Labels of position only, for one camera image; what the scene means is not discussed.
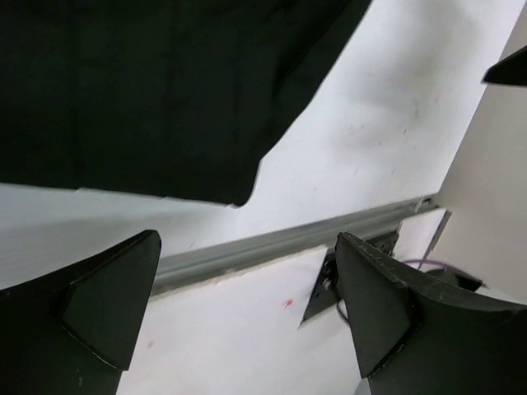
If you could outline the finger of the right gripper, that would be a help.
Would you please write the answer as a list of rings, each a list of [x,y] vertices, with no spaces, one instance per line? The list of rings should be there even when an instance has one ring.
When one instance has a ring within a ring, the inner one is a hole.
[[[527,47],[518,49],[491,66],[483,81],[487,84],[527,87]]]

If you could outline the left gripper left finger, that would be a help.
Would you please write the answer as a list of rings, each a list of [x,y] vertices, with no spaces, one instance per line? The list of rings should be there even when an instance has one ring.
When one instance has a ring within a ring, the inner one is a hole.
[[[115,394],[131,365],[161,255],[145,230],[1,291],[3,394]]]

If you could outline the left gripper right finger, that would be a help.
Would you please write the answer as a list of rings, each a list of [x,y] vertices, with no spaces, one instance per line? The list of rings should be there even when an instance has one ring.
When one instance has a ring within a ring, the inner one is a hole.
[[[379,285],[360,281],[346,308],[361,376],[374,394],[523,394],[526,307],[420,272],[349,233]]]

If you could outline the black pleated skirt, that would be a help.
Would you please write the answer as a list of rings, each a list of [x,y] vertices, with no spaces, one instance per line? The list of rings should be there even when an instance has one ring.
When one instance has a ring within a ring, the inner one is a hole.
[[[367,1],[4,1],[1,180],[242,206]]]

